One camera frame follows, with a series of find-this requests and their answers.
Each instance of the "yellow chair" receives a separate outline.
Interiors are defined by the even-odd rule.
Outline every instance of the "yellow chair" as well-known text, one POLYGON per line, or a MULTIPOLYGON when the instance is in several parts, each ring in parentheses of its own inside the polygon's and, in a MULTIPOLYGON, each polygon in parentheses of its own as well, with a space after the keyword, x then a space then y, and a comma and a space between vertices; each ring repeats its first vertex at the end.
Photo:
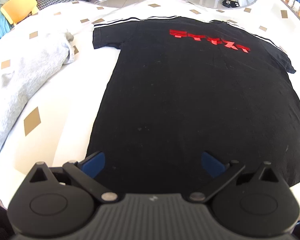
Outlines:
POLYGON ((37 4, 36 0, 9 0, 1 7, 0 11, 10 24, 17 25, 30 12, 35 14, 39 11, 37 4))

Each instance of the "shirt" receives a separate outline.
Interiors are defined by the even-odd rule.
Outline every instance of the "shirt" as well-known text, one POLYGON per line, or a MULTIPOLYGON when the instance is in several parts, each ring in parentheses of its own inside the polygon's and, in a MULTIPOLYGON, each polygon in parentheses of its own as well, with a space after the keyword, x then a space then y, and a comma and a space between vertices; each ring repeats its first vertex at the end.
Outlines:
POLYGON ((212 179, 202 152, 300 181, 295 70, 271 41, 220 21, 130 18, 95 25, 93 46, 121 49, 87 150, 105 153, 104 186, 188 194, 212 179))

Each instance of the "t-shirt sleeve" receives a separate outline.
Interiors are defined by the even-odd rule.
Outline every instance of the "t-shirt sleeve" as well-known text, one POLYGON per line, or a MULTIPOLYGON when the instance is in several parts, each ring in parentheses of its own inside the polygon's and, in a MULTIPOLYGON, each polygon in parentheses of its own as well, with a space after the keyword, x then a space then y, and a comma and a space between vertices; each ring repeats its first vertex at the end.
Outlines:
POLYGON ((294 74, 296 70, 291 65, 291 61, 282 50, 270 44, 267 41, 262 41, 262 46, 266 49, 269 55, 275 59, 288 73, 294 74))
POLYGON ((138 21, 116 23, 112 25, 96 25, 93 31, 93 47, 95 49, 109 46, 117 49, 121 48, 134 34, 138 26, 138 21))

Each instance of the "gray garment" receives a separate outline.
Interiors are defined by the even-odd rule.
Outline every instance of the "gray garment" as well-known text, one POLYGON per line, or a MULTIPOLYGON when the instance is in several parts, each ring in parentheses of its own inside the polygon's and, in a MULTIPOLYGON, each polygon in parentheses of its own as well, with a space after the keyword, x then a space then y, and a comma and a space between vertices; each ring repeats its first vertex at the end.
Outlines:
POLYGON ((71 33, 39 34, 16 46, 0 75, 0 150, 28 100, 63 64, 74 62, 69 41, 71 33))

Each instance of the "red logo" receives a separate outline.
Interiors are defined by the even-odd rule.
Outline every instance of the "red logo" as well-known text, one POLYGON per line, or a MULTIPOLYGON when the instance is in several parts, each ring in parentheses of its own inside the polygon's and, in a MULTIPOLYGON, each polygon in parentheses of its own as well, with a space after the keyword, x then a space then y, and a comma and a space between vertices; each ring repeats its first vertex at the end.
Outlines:
MULTIPOLYGON (((201 39, 206 38, 205 35, 195 35, 192 33, 187 33, 187 32, 177 31, 177 30, 170 30, 170 35, 172 35, 176 38, 192 37, 195 41, 201 41, 201 39)), ((206 39, 207 39, 207 41, 210 41, 213 45, 225 43, 225 47, 230 48, 230 49, 238 50, 238 48, 239 48, 239 49, 242 49, 242 51, 245 53, 249 53, 248 51, 250 51, 249 48, 242 46, 240 44, 234 45, 233 41, 225 41, 225 40, 221 41, 220 38, 211 38, 211 37, 207 37, 206 39)))

